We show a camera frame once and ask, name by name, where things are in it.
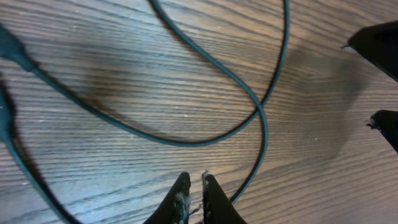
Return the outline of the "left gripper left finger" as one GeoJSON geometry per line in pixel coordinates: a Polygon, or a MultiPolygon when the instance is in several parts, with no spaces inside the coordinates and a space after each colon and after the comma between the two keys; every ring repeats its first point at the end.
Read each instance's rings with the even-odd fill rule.
{"type": "Polygon", "coordinates": [[[182,172],[144,224],[187,224],[190,213],[190,176],[182,172]]]}

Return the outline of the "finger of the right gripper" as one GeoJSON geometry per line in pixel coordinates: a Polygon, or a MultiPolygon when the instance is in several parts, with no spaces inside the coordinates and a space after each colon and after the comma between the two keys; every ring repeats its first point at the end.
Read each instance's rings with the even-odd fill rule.
{"type": "Polygon", "coordinates": [[[397,112],[379,110],[375,112],[367,124],[371,129],[378,130],[392,148],[397,152],[397,112]]]}
{"type": "Polygon", "coordinates": [[[397,82],[397,21],[363,27],[341,48],[353,49],[397,82]]]}

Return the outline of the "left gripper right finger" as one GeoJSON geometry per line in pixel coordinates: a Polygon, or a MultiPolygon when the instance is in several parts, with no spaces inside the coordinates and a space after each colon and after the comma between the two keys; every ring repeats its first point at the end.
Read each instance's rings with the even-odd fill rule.
{"type": "Polygon", "coordinates": [[[205,171],[202,174],[202,182],[205,224],[246,224],[213,175],[205,171]]]}

